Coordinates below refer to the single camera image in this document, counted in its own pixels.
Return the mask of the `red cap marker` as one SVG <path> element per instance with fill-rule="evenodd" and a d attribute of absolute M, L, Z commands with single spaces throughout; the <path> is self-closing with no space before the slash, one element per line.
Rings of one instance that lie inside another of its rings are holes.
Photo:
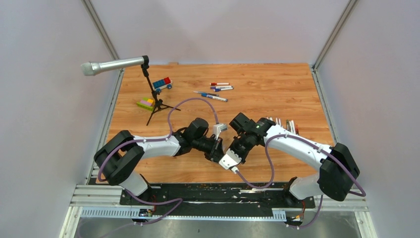
<path fill-rule="evenodd" d="M 210 86 L 225 86 L 230 85 L 230 83 L 210 83 Z"/>

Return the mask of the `silver microphone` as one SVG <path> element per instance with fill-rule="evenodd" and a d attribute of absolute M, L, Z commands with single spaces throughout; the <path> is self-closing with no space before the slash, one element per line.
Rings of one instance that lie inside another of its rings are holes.
<path fill-rule="evenodd" d="M 149 63 L 148 56 L 141 56 L 129 59 L 118 59 L 107 62 L 86 62 L 81 64 L 81 70 L 85 76 L 95 76 L 97 74 L 122 69 L 126 67 L 143 65 Z"/>

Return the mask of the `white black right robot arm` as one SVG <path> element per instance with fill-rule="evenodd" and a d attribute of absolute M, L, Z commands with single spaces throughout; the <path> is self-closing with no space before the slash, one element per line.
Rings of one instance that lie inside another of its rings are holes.
<path fill-rule="evenodd" d="M 295 207 L 302 200 L 326 195 L 335 201 L 344 201 L 356 184 L 360 170 L 347 146 L 321 144 L 289 132 L 267 118 L 258 121 L 239 113 L 230 126 L 237 132 L 219 164 L 239 174 L 238 164 L 243 164 L 249 152 L 257 145 L 285 152 L 317 170 L 304 178 L 293 177 L 283 189 L 284 203 Z"/>

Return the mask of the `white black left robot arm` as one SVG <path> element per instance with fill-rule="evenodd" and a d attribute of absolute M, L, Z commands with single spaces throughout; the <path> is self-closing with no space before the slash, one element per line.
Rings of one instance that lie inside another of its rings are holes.
<path fill-rule="evenodd" d="M 207 160 L 218 162 L 224 155 L 220 134 L 227 130 L 227 125 L 218 123 L 212 129 L 208 137 L 208 122 L 196 118 L 170 136 L 140 137 L 122 130 L 96 152 L 94 161 L 109 185 L 123 187 L 138 204 L 145 205 L 150 202 L 152 192 L 146 179 L 134 171 L 137 164 L 142 159 L 184 155 L 192 149 L 203 152 Z"/>

